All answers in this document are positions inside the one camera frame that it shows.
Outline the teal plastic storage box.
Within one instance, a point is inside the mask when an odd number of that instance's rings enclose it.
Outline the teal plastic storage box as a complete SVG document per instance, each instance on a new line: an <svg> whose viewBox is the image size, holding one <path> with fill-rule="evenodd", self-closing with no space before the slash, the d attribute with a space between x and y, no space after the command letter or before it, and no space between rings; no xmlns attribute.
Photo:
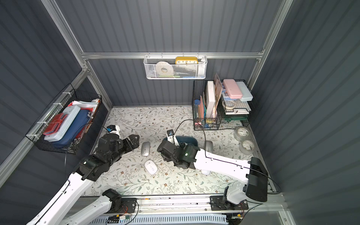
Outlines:
<svg viewBox="0 0 360 225"><path fill-rule="evenodd" d="M193 145L198 147L198 141L191 136L175 136L176 142L174 142L171 136L163 139L161 145L159 145L158 150L161 148L175 150L178 146L184 148L186 145Z"/></svg>

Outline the white scroll wheel mouse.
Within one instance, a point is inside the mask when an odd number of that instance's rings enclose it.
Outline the white scroll wheel mouse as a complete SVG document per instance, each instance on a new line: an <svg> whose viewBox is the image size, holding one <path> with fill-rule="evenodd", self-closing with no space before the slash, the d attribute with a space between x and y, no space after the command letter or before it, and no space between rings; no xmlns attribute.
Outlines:
<svg viewBox="0 0 360 225"><path fill-rule="evenodd" d="M205 141L205 150L209 153L213 153L213 142L212 141Z"/></svg>

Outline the silver grey slim mouse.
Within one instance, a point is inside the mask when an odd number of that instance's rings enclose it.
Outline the silver grey slim mouse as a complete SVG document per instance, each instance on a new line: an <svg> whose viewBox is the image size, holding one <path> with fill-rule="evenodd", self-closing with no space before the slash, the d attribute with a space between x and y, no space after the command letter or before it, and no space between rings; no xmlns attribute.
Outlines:
<svg viewBox="0 0 360 225"><path fill-rule="evenodd" d="M150 142L142 143L141 156L143 156L143 157L149 156L150 150L151 150L151 143Z"/></svg>

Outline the white small mouse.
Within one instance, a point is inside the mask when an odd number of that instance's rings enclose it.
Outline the white small mouse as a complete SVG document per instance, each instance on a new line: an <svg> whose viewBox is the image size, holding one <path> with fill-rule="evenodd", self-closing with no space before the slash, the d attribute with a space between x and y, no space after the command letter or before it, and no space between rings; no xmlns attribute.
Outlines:
<svg viewBox="0 0 360 225"><path fill-rule="evenodd" d="M144 167L145 167L146 171L151 175L156 174L158 171L158 167L152 160L146 161L144 164Z"/></svg>

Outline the silver rimmed slim mouse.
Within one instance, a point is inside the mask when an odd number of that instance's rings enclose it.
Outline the silver rimmed slim mouse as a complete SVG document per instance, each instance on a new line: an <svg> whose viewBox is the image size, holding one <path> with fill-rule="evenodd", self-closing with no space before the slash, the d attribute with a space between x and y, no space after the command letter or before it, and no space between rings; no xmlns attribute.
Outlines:
<svg viewBox="0 0 360 225"><path fill-rule="evenodd" d="M204 174L206 176L211 174L211 171L209 171L209 170L201 170L201 172L202 172L202 174Z"/></svg>

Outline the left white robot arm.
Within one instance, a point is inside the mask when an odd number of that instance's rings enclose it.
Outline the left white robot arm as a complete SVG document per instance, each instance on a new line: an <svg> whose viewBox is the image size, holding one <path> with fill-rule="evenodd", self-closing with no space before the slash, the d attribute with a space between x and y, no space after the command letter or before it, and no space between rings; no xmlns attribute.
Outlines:
<svg viewBox="0 0 360 225"><path fill-rule="evenodd" d="M93 203L70 217L66 216L85 190L109 171L124 154L140 145L139 135L132 134L122 139L119 126L110 125L106 129L107 133L99 139L94 153L79 162L61 189L29 222L30 225L87 225L104 213L126 212L127 206L122 202L122 195L114 189L108 189Z"/></svg>

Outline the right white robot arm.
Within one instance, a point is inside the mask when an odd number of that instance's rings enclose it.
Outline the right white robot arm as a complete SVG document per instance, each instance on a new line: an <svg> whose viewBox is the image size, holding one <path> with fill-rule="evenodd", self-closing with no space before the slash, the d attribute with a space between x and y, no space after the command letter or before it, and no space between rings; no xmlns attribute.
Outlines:
<svg viewBox="0 0 360 225"><path fill-rule="evenodd" d="M172 129L167 131L157 152L175 167L220 173L236 180L224 192L225 201L229 203L238 205L246 198L268 201L268 173L256 157L247 161L219 156L200 148L193 137L175 135Z"/></svg>

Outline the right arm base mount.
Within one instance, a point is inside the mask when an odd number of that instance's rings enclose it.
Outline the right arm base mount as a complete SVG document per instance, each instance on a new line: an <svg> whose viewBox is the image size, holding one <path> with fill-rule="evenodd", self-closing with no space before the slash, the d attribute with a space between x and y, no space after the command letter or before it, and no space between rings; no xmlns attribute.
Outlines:
<svg viewBox="0 0 360 225"><path fill-rule="evenodd" d="M224 196L210 196L210 206L212 211L245 211L249 209L245 200L234 204L226 200Z"/></svg>

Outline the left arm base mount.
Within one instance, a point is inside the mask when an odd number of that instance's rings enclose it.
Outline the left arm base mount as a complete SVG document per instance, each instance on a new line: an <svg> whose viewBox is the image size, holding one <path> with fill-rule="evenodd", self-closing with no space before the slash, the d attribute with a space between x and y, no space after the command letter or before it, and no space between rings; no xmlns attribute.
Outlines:
<svg viewBox="0 0 360 225"><path fill-rule="evenodd" d="M136 198L125 198L121 202L117 201L111 205L109 211L105 214L126 214L134 213L137 211L137 199Z"/></svg>

